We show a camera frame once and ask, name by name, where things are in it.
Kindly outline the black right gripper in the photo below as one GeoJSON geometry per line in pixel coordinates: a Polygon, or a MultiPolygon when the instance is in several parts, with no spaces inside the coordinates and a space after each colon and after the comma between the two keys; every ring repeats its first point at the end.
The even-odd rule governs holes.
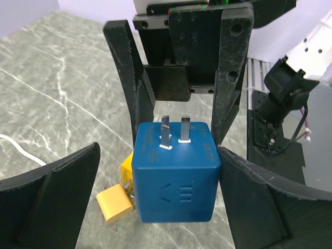
{"type": "Polygon", "coordinates": [[[188,101],[213,93],[211,133],[221,145],[239,107],[236,104],[254,24],[249,2],[148,3],[133,18],[147,57],[142,64],[127,20],[103,27],[126,98],[133,141],[138,126],[152,122],[158,101],[188,101]]]}

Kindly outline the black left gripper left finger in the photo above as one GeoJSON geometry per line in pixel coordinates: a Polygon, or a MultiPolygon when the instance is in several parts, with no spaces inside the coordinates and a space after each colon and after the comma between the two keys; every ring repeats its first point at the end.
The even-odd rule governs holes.
{"type": "Polygon", "coordinates": [[[94,142],[1,180],[1,248],[75,248],[100,157],[94,142]]]}

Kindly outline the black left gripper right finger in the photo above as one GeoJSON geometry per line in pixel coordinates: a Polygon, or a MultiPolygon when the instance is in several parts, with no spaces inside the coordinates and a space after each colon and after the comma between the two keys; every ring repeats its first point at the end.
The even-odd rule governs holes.
{"type": "Polygon", "coordinates": [[[236,248],[331,248],[331,192],[293,182],[225,147],[218,153],[236,248]]]}

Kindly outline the blue cube socket adapter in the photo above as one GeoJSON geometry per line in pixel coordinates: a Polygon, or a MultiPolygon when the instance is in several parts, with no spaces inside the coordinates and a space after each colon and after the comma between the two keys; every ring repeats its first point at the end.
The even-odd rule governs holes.
{"type": "Polygon", "coordinates": [[[143,223],[208,222],[222,162],[205,122],[139,125],[132,158],[136,209],[143,223]]]}

